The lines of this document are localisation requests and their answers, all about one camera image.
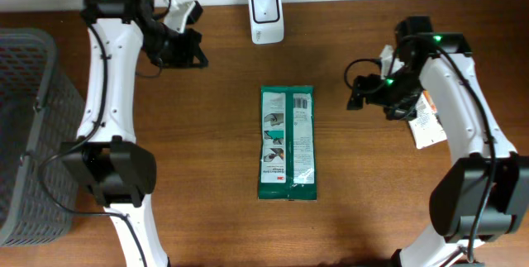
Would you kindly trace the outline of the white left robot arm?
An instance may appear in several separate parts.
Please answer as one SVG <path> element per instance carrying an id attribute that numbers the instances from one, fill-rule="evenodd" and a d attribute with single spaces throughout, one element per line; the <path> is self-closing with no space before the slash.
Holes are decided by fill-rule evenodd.
<path id="1" fill-rule="evenodd" d="M 205 68 L 208 59 L 192 29 L 203 9 L 198 1 L 83 0 L 91 59 L 83 118 L 74 142 L 60 158 L 75 181 L 110 217 L 129 266 L 168 266 L 155 225 L 154 155 L 136 143 L 134 91 L 139 55 L 159 70 Z"/>

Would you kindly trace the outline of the orange tissue pack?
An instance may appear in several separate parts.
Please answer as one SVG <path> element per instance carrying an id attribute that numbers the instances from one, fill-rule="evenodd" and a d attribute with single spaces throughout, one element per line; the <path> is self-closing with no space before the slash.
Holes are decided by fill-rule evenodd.
<path id="1" fill-rule="evenodd" d="M 429 94 L 429 92 L 425 90 L 425 91 L 423 92 L 423 96 L 425 97 L 425 99 L 426 99 L 426 101 L 427 101 L 427 104 L 429 105 L 429 107 L 430 107 L 432 113 L 433 113 L 434 115 L 436 115 L 436 114 L 437 114 L 436 105 L 435 105 L 435 103 L 433 102 L 433 100 L 432 100 L 431 95 Z"/>

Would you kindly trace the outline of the green white package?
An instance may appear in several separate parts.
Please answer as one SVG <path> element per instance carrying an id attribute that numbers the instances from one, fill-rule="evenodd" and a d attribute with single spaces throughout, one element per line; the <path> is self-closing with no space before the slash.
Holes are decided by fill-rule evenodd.
<path id="1" fill-rule="evenodd" d="M 260 89 L 260 200 L 317 200 L 312 86 Z"/>

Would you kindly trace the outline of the grey plastic basket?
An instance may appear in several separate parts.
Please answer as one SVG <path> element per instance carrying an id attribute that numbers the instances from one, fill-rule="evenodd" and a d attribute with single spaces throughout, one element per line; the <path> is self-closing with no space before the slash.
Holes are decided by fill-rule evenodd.
<path id="1" fill-rule="evenodd" d="M 48 244 L 66 235 L 72 216 L 42 191 L 72 208 L 78 185 L 55 160 L 37 168 L 75 138 L 84 101 L 60 70 L 51 35 L 32 28 L 1 30 L 1 245 Z"/>

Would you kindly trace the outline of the white tube with gold cap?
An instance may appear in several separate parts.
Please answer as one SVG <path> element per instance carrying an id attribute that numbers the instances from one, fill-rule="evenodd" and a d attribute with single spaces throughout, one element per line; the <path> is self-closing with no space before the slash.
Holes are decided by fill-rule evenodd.
<path id="1" fill-rule="evenodd" d="M 447 139 L 437 114 L 432 113 L 423 92 L 416 104 L 417 117 L 408 123 L 419 150 Z"/>

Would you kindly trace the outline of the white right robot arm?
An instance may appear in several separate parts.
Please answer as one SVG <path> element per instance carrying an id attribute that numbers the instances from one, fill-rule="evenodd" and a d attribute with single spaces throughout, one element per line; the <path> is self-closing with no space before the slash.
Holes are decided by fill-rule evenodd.
<path id="1" fill-rule="evenodd" d="M 435 32 L 427 16 L 394 30 L 395 46 L 376 60 L 378 74 L 349 82 L 347 107 L 380 106 L 390 121 L 417 116 L 428 93 L 446 134 L 451 167 L 432 191 L 430 222 L 392 266 L 474 266 L 477 247 L 516 232 L 528 208 L 528 159 L 503 134 L 480 89 L 464 35 Z"/>

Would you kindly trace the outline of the white barcode scanner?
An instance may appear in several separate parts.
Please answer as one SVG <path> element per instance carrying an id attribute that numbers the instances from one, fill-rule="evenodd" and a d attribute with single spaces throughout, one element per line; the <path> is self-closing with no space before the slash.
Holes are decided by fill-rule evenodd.
<path id="1" fill-rule="evenodd" d="M 284 39 L 282 0 L 248 0 L 248 8 L 254 44 L 274 44 Z"/>

